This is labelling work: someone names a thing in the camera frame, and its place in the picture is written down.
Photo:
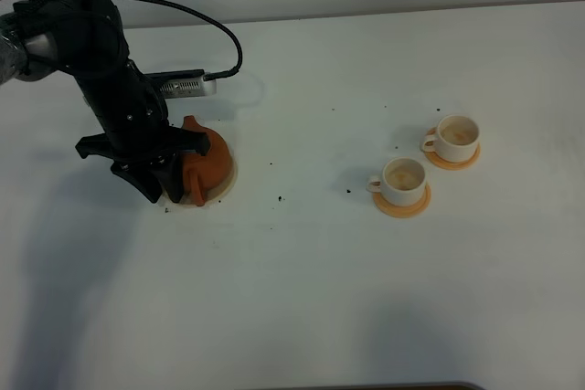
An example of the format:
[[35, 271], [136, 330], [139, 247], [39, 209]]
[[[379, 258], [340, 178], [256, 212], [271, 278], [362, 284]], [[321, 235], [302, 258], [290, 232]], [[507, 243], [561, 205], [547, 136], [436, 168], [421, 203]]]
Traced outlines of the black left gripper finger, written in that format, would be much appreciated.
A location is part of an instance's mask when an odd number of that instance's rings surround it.
[[183, 163], [180, 153], [159, 157], [151, 165], [151, 172], [173, 203], [179, 203], [184, 195]]
[[153, 204], [158, 202], [163, 193], [159, 181], [149, 170], [141, 167], [131, 167], [126, 164], [113, 163], [111, 172], [131, 184]]

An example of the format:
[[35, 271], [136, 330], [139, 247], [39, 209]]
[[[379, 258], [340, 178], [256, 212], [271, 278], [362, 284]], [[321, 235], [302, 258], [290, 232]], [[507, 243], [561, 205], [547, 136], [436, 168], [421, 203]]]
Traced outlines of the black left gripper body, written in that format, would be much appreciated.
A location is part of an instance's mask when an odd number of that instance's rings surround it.
[[98, 155], [135, 165], [173, 153], [205, 155], [210, 148], [204, 133], [170, 124], [165, 99], [131, 60], [109, 76], [76, 82], [103, 129], [79, 140], [83, 159]]

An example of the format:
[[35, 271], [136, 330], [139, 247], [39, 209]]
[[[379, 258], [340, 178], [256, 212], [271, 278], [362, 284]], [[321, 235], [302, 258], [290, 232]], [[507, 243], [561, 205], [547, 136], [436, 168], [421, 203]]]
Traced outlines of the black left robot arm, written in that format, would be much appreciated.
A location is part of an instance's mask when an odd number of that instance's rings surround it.
[[204, 155], [204, 132], [168, 120], [162, 89], [196, 78], [199, 70], [144, 75], [130, 58], [118, 8], [111, 0], [22, 1], [1, 18], [1, 72], [5, 79], [37, 81], [54, 71], [75, 79], [102, 132], [76, 150], [112, 160], [111, 171], [155, 203], [185, 193], [183, 157]]

